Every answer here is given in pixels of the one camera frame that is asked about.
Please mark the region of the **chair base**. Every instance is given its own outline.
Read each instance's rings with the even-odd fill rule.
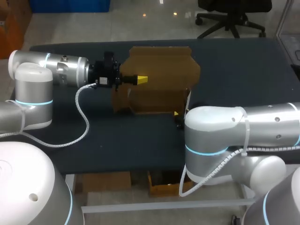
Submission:
[[[248,20],[248,17],[246,16],[246,14],[243,14],[242,16],[238,16],[238,14],[230,14],[230,13],[228,13],[227,15],[198,13],[197,19],[196,19],[197,25],[202,25],[202,22],[203,22],[202,18],[212,19],[212,20],[218,21],[218,23],[215,24],[214,26],[212,26],[211,28],[209,28],[204,33],[202,33],[198,37],[198,39],[202,39],[202,38],[206,37],[207,35],[215,32],[223,27],[225,27],[226,31],[230,30],[235,38],[240,38],[240,35],[235,27],[236,25],[258,29],[261,31],[261,33],[259,34],[259,37],[264,37],[264,38],[266,37],[265,27],[263,27],[257,23],[254,23],[254,22],[250,22]]]

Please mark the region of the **white metal frame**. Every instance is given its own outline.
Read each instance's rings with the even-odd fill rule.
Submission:
[[[295,171],[300,165],[287,165],[287,176]],[[75,174],[69,174],[65,179],[66,183],[74,191]],[[186,201],[186,202],[150,202],[116,205],[82,206],[83,213],[121,212],[136,210],[166,210],[166,209],[188,209],[188,208],[209,208],[225,206],[249,206],[255,202],[255,195],[249,188],[241,185],[244,198],[228,200],[208,201]]]

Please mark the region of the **coiled cable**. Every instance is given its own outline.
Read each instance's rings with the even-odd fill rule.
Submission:
[[[291,150],[300,150],[300,146],[275,147],[275,148],[273,148],[273,147],[248,147],[247,148],[247,151],[263,151],[263,152],[291,151]],[[244,152],[243,148],[232,152],[206,178],[204,178],[202,181],[200,181],[198,184],[196,184],[193,188],[189,189],[185,193],[182,192],[184,178],[185,178],[186,172],[187,172],[187,166],[184,165],[184,169],[183,169],[181,179],[180,179],[180,184],[179,184],[179,195],[180,195],[180,197],[188,196],[189,194],[191,194],[194,191],[196,191],[197,189],[199,189],[207,181],[209,181],[211,178],[213,178],[233,157],[235,157],[236,155],[241,154],[243,152]]]
[[[75,95],[75,104],[76,104],[76,108],[78,110],[78,112],[81,114],[82,118],[84,119],[85,121],[85,124],[86,124],[86,129],[84,131],[84,133],[79,137],[77,138],[76,140],[72,141],[72,142],[69,142],[69,143],[66,143],[66,144],[48,144],[48,143],[45,143],[39,139],[37,139],[36,137],[28,134],[28,133],[25,133],[25,132],[22,132],[22,128],[20,131],[18,132],[12,132],[12,133],[6,133],[6,134],[1,134],[0,135],[0,138],[2,137],[7,137],[7,136],[12,136],[12,135],[23,135],[23,136],[26,136],[26,137],[29,137],[31,138],[32,140],[36,141],[37,143],[41,144],[41,145],[44,145],[46,147],[49,147],[49,148],[61,148],[61,147],[66,147],[66,146],[69,146],[69,145],[72,145],[76,142],[79,142],[80,140],[82,140],[88,133],[89,129],[90,129],[90,123],[89,123],[89,120],[88,118],[84,115],[83,111],[81,110],[80,106],[79,106],[79,95],[80,93],[84,90],[84,89],[87,89],[87,88],[94,88],[96,87],[97,84],[96,83],[93,83],[93,84],[87,84],[83,87],[81,87],[77,92],[76,92],[76,95]]]

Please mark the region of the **yellow object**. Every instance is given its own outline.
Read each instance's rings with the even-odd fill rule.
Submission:
[[[148,77],[147,76],[137,76],[137,85],[141,83],[147,83]]]

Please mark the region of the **cardboard box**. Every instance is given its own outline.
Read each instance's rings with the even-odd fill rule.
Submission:
[[[24,36],[11,11],[0,10],[0,59],[8,59],[12,51],[21,49]]]
[[[184,113],[190,88],[200,77],[200,67],[189,47],[133,47],[120,66],[122,75],[147,76],[148,82],[122,84],[112,91],[115,112],[130,108],[134,113]]]
[[[84,193],[130,188],[130,172],[87,173],[82,175],[82,192]]]
[[[22,33],[25,35],[32,17],[29,0],[8,0],[8,4],[12,13],[15,15]]]
[[[153,175],[151,175],[151,172],[148,172],[149,195],[151,197],[168,197],[168,196],[179,195],[179,183],[157,184],[153,182],[152,176]],[[188,191],[192,187],[193,187],[193,182],[186,176],[185,181],[183,183],[183,192]]]

